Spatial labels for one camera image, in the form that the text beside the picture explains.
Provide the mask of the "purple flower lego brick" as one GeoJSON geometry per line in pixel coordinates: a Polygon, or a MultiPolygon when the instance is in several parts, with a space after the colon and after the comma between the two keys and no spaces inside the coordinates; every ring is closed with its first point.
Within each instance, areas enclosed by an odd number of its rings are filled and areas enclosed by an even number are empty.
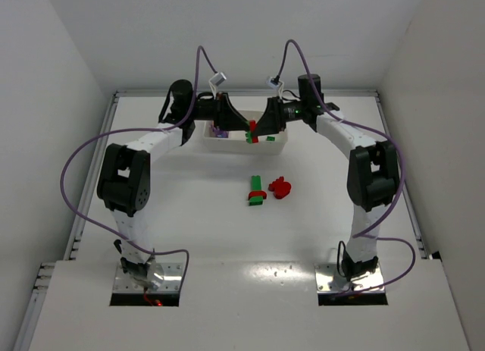
{"type": "Polygon", "coordinates": [[[221,130],[221,134],[219,136],[215,136],[217,138],[222,138],[222,139],[226,139],[229,137],[229,132],[226,131],[226,130],[221,130]]]}

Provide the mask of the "green red lego bricks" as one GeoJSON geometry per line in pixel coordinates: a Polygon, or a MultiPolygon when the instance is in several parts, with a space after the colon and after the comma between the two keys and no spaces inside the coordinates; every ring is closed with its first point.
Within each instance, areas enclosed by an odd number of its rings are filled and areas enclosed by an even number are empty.
{"type": "Polygon", "coordinates": [[[246,131],[246,142],[253,144],[253,143],[258,143],[258,136],[254,134],[255,129],[256,129],[256,121],[255,120],[250,120],[248,122],[249,124],[249,130],[246,131]]]}

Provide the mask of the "red rounded lego brick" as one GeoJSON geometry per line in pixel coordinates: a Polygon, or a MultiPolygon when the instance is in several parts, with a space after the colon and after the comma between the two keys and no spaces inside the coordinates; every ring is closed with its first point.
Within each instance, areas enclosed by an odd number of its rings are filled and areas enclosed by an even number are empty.
{"type": "Polygon", "coordinates": [[[292,185],[284,177],[278,177],[268,185],[268,190],[274,194],[276,199],[283,199],[291,192],[292,185]]]}

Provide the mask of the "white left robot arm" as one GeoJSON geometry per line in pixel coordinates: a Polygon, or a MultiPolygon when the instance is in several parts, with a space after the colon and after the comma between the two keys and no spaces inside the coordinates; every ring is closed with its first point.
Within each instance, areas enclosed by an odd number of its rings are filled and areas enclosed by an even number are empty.
{"type": "Polygon", "coordinates": [[[97,196],[113,215],[121,239],[117,241],[124,272],[147,281],[157,262],[143,209],[151,190],[151,167],[169,151],[184,145],[196,121],[211,121],[224,131],[250,130],[249,122],[232,106],[218,87],[223,73],[209,80],[210,90],[198,94],[188,80],[171,84],[153,131],[125,145],[112,143],[105,150],[97,196]]]}

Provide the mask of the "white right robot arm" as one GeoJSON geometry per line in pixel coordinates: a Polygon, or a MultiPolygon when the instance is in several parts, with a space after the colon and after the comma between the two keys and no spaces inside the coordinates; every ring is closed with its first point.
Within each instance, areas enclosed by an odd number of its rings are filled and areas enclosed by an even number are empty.
{"type": "Polygon", "coordinates": [[[337,270],[346,280],[371,273],[378,263],[379,220],[390,208],[399,187],[395,146],[377,141],[347,124],[339,108],[324,103],[321,78],[317,74],[298,78],[299,97],[291,102],[277,96],[268,99],[259,121],[250,124],[247,138],[280,133],[291,121],[303,121],[328,139],[348,160],[346,189],[354,210],[352,229],[337,270]]]}

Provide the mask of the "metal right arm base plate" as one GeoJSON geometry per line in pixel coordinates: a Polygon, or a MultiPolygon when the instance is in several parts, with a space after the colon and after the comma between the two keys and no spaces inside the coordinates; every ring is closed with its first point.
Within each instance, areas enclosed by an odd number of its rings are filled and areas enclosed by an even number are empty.
{"type": "Polygon", "coordinates": [[[385,293],[380,264],[374,272],[367,271],[351,280],[338,274],[335,263],[318,264],[314,269],[318,294],[385,293]]]}

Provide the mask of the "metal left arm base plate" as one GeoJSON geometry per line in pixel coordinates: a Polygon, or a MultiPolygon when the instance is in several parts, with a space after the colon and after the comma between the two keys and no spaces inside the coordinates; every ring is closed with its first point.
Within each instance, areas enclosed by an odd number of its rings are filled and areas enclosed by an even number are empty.
{"type": "Polygon", "coordinates": [[[142,294],[144,289],[154,294],[178,294],[184,270],[183,263],[157,263],[148,271],[148,274],[133,275],[124,272],[118,265],[113,282],[113,293],[116,294],[142,294]]]}

